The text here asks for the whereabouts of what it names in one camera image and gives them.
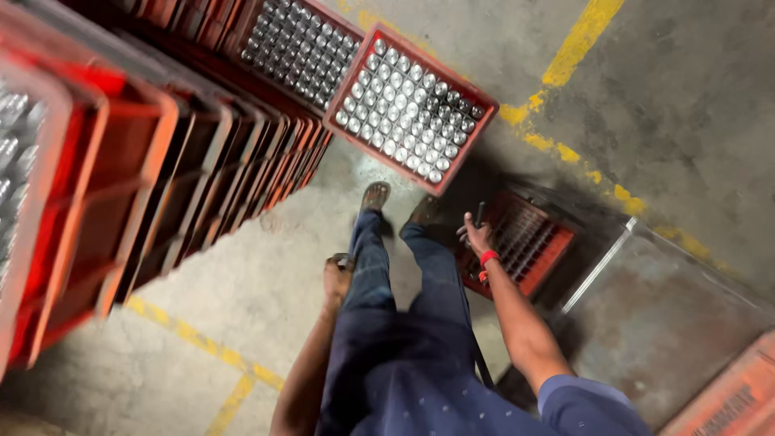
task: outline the dark blue shirt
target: dark blue shirt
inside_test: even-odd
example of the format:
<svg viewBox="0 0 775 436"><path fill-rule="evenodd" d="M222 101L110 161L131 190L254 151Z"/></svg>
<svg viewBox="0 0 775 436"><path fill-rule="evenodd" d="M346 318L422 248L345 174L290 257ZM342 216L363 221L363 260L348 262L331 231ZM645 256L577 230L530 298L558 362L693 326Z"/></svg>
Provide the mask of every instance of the dark blue shirt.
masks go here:
<svg viewBox="0 0 775 436"><path fill-rule="evenodd" d="M536 420L474 373L470 329L385 310L340 315L316 434L648 435L627 397L556 375L539 391Z"/></svg>

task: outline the man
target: man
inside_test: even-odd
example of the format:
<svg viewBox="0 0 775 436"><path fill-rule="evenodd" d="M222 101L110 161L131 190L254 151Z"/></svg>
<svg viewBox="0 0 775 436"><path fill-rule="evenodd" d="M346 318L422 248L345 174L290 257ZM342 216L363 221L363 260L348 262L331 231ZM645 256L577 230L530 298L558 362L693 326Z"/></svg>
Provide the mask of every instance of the man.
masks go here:
<svg viewBox="0 0 775 436"><path fill-rule="evenodd" d="M398 313L378 227L390 186L363 195L341 272L329 259L325 304L277 401L270 434L288 435L642 435L651 434L627 397L577 378L549 328L491 250L491 229L466 213L471 247L489 274L509 357L538 397L541 421L479 382L468 302L454 257L425 236L436 208L427 197L401 229L422 270L422 291Z"/></svg>

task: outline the concrete floor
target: concrete floor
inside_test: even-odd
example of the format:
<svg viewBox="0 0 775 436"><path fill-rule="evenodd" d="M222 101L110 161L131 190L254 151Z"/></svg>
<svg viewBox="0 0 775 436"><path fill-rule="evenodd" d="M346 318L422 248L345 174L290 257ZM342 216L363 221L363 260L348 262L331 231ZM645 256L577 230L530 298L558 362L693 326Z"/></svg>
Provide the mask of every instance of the concrete floor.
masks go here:
<svg viewBox="0 0 775 436"><path fill-rule="evenodd" d="M617 208L629 204L626 189L647 223L775 301L772 2L625 0L561 88L542 85L542 76L587 0L324 3L361 26L387 20L505 105L519 107L543 89L530 128L576 156L537 147L505 117L477 144L477 158ZM139 294L285 377L321 302L323 260L346 249L363 188L378 179L394 187L386 212L399 228L422 193L337 141L309 187ZM406 306L419 270L402 242L387 245ZM492 306L470 301L498 374L508 359ZM84 436L204 434L240 376L137 313L116 310L31 371L9 374L0 401ZM257 383L224 434L266 434L276 398Z"/></svg>

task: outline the man's right hand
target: man's right hand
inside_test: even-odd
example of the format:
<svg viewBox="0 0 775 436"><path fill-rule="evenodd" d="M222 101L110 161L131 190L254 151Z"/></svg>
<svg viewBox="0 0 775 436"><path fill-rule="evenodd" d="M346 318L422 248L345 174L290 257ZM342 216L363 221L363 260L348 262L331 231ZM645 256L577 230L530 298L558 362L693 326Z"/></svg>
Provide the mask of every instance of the man's right hand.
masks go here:
<svg viewBox="0 0 775 436"><path fill-rule="evenodd" d="M471 221L471 212L466 212L463 216L463 221L466 225L457 231L457 234L460 236L460 242L463 242L467 235L468 241L471 243L471 249L474 250L478 258L481 258L482 254L492 250L492 227L488 223L482 223L482 227L477 229L474 226L474 222Z"/></svg>

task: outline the crate stack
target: crate stack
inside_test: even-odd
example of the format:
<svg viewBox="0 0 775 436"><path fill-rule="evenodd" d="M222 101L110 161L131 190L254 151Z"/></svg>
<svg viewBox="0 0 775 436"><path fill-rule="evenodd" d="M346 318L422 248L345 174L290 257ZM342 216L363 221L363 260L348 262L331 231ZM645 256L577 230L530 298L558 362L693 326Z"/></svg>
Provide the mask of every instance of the crate stack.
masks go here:
<svg viewBox="0 0 775 436"><path fill-rule="evenodd" d="M334 133L440 196L498 111L314 0L6 2L0 57L0 374L304 188Z"/></svg>
<svg viewBox="0 0 775 436"><path fill-rule="evenodd" d="M0 374L314 177L322 108L213 51L226 15L203 45L133 23L176 60L52 0L0 5Z"/></svg>

